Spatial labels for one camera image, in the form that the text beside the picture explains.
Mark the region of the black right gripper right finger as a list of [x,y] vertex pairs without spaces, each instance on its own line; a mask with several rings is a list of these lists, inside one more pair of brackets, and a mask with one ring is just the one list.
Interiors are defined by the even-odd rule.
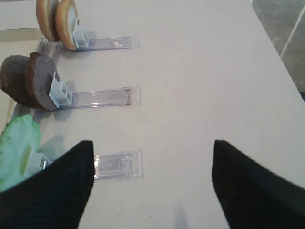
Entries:
[[303,229],[305,190],[215,140],[212,183],[231,229]]

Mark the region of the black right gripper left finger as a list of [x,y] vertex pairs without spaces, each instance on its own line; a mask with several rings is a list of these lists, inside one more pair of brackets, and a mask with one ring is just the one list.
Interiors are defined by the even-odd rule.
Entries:
[[91,140],[80,141],[45,170],[0,195],[2,229],[76,229],[92,192]]

